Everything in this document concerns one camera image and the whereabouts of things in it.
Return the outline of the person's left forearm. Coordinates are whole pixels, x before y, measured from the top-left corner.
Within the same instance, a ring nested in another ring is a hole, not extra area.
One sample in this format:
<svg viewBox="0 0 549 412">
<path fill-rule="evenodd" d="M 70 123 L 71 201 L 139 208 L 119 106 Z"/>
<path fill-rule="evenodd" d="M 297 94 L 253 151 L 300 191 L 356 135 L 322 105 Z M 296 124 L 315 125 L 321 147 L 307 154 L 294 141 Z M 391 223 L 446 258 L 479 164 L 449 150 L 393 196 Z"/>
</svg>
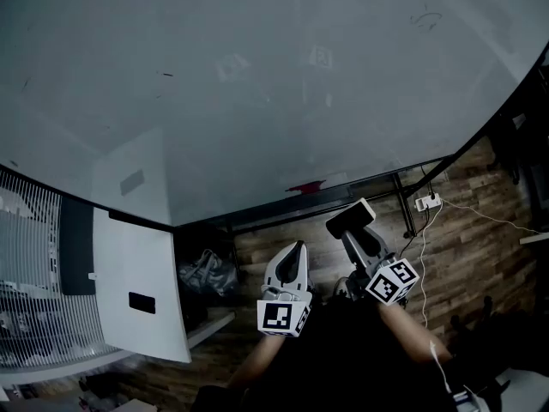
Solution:
<svg viewBox="0 0 549 412">
<path fill-rule="evenodd" d="M 245 390 L 255 384 L 280 351 L 284 336 L 264 336 L 227 382 L 226 387 Z"/>
</svg>

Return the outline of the person's shoe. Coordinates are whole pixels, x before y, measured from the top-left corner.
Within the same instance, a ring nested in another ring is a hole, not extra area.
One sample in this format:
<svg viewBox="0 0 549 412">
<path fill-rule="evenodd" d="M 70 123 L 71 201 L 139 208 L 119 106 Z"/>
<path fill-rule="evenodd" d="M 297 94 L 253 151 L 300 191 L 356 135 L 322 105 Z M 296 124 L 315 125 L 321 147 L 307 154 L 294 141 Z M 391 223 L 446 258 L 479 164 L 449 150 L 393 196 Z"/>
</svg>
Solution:
<svg viewBox="0 0 549 412">
<path fill-rule="evenodd" d="M 349 279 L 346 276 L 341 277 L 335 284 L 333 296 L 335 298 L 353 299 L 352 293 L 348 286 Z"/>
</svg>

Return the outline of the person's black clothing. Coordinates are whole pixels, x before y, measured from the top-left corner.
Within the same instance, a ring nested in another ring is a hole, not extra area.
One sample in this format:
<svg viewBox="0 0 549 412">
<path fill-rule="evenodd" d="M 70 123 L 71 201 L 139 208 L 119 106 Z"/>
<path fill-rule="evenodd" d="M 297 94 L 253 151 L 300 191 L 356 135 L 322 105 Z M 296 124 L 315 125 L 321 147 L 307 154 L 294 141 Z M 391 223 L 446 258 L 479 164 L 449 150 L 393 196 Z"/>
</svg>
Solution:
<svg viewBox="0 0 549 412">
<path fill-rule="evenodd" d="M 375 300 L 332 298 L 245 390 L 201 387 L 190 412 L 457 412 L 447 361 L 412 360 Z"/>
</svg>

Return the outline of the black and white whiteboard eraser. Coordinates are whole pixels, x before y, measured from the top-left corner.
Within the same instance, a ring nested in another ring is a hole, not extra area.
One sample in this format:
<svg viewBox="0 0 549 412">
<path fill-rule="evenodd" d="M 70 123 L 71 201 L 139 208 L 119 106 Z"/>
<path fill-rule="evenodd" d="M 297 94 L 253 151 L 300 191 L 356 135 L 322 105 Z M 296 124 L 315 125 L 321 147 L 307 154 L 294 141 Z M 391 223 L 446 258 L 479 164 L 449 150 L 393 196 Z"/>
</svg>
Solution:
<svg viewBox="0 0 549 412">
<path fill-rule="evenodd" d="M 345 231 L 352 232 L 366 227 L 376 220 L 376 213 L 370 204 L 360 198 L 326 221 L 326 228 L 336 239 L 340 239 Z"/>
</svg>

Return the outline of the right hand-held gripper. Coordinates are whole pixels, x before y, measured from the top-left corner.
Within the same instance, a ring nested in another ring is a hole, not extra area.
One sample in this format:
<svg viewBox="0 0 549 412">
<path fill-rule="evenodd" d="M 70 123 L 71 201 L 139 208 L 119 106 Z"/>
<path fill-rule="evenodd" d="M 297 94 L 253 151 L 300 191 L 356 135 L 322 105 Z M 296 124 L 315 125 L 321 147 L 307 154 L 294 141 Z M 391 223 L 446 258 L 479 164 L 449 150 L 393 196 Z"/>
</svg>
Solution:
<svg viewBox="0 0 549 412">
<path fill-rule="evenodd" d="M 391 306 L 407 297 L 419 282 L 419 274 L 405 258 L 397 259 L 395 252 L 372 228 L 366 226 L 363 230 L 364 248 L 351 232 L 345 231 L 341 236 L 349 260 L 356 268 L 347 278 L 348 292 L 353 300 L 370 296 Z"/>
</svg>

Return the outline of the black panel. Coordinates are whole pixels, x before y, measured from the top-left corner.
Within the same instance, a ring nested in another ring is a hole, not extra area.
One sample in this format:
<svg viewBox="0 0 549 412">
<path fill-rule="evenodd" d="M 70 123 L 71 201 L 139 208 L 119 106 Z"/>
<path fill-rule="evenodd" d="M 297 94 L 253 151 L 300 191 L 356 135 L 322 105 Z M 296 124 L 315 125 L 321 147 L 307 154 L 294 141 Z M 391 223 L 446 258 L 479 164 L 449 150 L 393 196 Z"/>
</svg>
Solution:
<svg viewBox="0 0 549 412">
<path fill-rule="evenodd" d="M 58 268 L 61 291 L 68 296 L 95 295 L 94 208 L 63 197 L 59 219 Z"/>
</svg>

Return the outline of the large black-framed whiteboard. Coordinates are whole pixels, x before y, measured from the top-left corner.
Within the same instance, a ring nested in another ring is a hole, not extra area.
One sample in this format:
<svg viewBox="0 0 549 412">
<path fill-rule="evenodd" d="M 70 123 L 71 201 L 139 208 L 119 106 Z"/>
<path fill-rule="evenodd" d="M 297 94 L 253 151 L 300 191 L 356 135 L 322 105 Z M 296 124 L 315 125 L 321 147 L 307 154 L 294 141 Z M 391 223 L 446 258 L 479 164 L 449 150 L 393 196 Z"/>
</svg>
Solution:
<svg viewBox="0 0 549 412">
<path fill-rule="evenodd" d="M 171 226 L 454 154 L 549 0 L 0 0 L 0 164 Z"/>
</svg>

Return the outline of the white cabinet door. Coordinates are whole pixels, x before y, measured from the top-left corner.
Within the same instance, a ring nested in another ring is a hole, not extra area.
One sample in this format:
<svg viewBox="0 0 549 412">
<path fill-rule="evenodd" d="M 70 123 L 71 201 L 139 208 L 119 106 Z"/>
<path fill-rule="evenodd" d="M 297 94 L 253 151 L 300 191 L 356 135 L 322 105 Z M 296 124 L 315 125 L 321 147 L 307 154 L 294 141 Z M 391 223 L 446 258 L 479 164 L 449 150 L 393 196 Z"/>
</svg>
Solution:
<svg viewBox="0 0 549 412">
<path fill-rule="evenodd" d="M 190 362 L 171 233 L 94 211 L 94 274 L 105 342 L 170 361 Z"/>
</svg>

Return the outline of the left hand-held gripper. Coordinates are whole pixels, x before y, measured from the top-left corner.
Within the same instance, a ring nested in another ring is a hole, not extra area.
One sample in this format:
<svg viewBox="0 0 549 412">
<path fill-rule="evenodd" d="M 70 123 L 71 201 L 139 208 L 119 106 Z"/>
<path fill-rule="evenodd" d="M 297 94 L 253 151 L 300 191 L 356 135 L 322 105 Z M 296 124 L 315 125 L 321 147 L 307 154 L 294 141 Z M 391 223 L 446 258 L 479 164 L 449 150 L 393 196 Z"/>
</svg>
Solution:
<svg viewBox="0 0 549 412">
<path fill-rule="evenodd" d="M 262 288 L 262 298 L 256 303 L 257 329 L 267 336 L 299 337 L 311 314 L 313 298 L 306 291 L 309 254 L 304 241 L 287 245 L 268 262 L 264 284 L 269 287 Z"/>
</svg>

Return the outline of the white shelf board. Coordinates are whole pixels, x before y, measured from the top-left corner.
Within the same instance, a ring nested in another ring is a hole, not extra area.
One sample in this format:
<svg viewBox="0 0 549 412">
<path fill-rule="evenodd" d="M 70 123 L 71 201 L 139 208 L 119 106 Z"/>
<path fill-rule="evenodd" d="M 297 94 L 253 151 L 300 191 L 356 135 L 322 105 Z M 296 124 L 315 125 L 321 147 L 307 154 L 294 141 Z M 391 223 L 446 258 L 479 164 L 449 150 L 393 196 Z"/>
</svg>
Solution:
<svg viewBox="0 0 549 412">
<path fill-rule="evenodd" d="M 196 328 L 187 333 L 189 349 L 193 349 L 212 335 L 229 325 L 236 318 L 236 312 L 225 307 L 210 307 L 207 317 Z"/>
</svg>

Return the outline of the white power strip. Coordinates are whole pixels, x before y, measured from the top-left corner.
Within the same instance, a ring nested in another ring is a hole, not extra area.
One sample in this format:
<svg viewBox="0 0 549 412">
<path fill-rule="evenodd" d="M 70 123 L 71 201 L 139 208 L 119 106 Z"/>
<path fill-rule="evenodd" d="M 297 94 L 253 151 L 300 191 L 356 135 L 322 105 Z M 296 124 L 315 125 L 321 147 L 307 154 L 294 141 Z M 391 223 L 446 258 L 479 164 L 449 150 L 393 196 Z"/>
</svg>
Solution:
<svg viewBox="0 0 549 412">
<path fill-rule="evenodd" d="M 415 208 L 419 212 L 424 212 L 428 209 L 435 209 L 437 207 L 440 207 L 442 205 L 441 197 L 438 193 L 431 193 L 426 196 L 417 198 L 415 200 Z"/>
</svg>

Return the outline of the person's right forearm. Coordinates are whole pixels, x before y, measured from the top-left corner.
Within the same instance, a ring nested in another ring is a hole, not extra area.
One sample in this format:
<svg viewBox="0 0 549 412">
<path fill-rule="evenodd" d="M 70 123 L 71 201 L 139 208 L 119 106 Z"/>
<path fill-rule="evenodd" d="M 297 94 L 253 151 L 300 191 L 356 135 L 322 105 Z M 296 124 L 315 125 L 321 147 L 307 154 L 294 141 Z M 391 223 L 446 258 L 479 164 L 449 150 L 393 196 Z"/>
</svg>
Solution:
<svg viewBox="0 0 549 412">
<path fill-rule="evenodd" d="M 426 363 L 437 359 L 439 363 L 445 363 L 452 359 L 445 345 L 401 306 L 378 304 L 377 311 L 413 361 Z"/>
</svg>

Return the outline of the striped glass partition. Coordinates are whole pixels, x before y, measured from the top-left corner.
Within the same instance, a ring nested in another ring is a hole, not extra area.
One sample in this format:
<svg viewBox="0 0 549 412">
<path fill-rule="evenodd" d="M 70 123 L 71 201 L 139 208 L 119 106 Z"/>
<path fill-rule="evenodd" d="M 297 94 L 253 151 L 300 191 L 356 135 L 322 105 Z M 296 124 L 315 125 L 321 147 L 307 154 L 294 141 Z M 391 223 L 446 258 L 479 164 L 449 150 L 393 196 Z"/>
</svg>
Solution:
<svg viewBox="0 0 549 412">
<path fill-rule="evenodd" d="M 0 370 L 110 354 L 92 295 L 65 295 L 61 197 L 0 168 Z"/>
</svg>

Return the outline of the black office chair base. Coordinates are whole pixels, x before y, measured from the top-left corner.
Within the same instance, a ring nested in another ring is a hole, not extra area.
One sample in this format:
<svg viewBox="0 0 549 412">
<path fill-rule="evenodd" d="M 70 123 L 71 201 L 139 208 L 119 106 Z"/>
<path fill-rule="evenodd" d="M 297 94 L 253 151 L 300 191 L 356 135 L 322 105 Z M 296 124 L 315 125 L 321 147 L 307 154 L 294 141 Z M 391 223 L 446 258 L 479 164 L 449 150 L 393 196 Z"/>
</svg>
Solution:
<svg viewBox="0 0 549 412">
<path fill-rule="evenodd" d="M 450 324 L 456 332 L 455 357 L 467 368 L 486 376 L 513 368 L 549 378 L 549 318 L 523 310 L 496 312 L 492 297 L 486 296 L 474 327 L 456 315 Z"/>
</svg>

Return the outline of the black chair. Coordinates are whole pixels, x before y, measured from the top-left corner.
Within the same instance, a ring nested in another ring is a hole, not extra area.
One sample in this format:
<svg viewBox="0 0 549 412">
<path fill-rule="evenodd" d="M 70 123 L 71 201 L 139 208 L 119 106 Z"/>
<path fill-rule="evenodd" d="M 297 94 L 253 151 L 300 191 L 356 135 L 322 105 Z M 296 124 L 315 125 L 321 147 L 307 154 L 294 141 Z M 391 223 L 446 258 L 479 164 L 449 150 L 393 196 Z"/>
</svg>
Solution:
<svg viewBox="0 0 549 412">
<path fill-rule="evenodd" d="M 502 167 L 517 185 L 520 168 L 539 171 L 549 181 L 549 118 L 521 115 L 498 118 L 487 133 L 494 155 L 489 171 Z"/>
</svg>

